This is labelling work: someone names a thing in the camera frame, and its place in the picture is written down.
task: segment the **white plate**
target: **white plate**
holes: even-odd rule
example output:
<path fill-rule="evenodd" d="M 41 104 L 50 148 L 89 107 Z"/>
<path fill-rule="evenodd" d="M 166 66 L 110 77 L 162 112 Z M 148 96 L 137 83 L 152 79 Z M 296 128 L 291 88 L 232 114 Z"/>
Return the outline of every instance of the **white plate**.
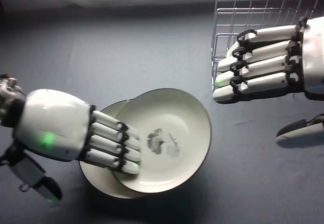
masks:
<path fill-rule="evenodd" d="M 140 134 L 140 173 L 113 173 L 126 187 L 143 193 L 173 189 L 203 163 L 211 143 L 211 123 L 204 106 L 176 89 L 144 93 L 128 103 L 117 119 Z"/>
<path fill-rule="evenodd" d="M 106 107 L 102 112 L 104 114 L 116 117 L 119 111 L 130 100 L 120 101 L 109 107 Z M 146 194 L 131 190 L 116 180 L 112 172 L 107 168 L 96 167 L 84 162 L 80 162 L 81 171 L 86 179 L 101 192 L 122 199 L 133 199 L 142 197 Z"/>

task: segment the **metal wire rack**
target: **metal wire rack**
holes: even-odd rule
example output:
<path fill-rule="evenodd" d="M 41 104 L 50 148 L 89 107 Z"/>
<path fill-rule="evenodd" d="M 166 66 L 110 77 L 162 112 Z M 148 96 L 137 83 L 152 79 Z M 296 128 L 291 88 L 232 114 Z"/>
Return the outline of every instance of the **metal wire rack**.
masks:
<path fill-rule="evenodd" d="M 220 72 L 218 62 L 246 29 L 262 29 L 297 24 L 302 16 L 309 19 L 324 15 L 320 0 L 216 0 L 212 39 L 212 89 Z"/>

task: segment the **stacked plate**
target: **stacked plate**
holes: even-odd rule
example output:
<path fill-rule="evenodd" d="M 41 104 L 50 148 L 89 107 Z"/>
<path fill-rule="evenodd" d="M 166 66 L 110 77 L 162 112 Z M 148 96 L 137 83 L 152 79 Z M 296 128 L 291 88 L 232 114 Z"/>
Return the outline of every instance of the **stacked plate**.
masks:
<path fill-rule="evenodd" d="M 204 106 L 184 91 L 153 90 L 102 112 L 136 128 L 141 139 L 137 175 L 80 162 L 87 180 L 107 195 L 133 199 L 173 189 L 200 168 L 209 151 L 209 116 Z"/>

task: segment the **dish rack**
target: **dish rack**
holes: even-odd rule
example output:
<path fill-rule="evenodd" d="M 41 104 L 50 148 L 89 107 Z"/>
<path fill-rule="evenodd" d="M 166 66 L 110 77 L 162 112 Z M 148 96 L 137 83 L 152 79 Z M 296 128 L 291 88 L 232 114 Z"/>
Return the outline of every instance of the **dish rack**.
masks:
<path fill-rule="evenodd" d="M 320 0 L 216 0 L 212 39 L 212 90 L 215 78 L 221 74 L 218 62 L 247 29 L 263 29 L 294 25 L 302 16 L 316 18 L 324 15 Z"/>

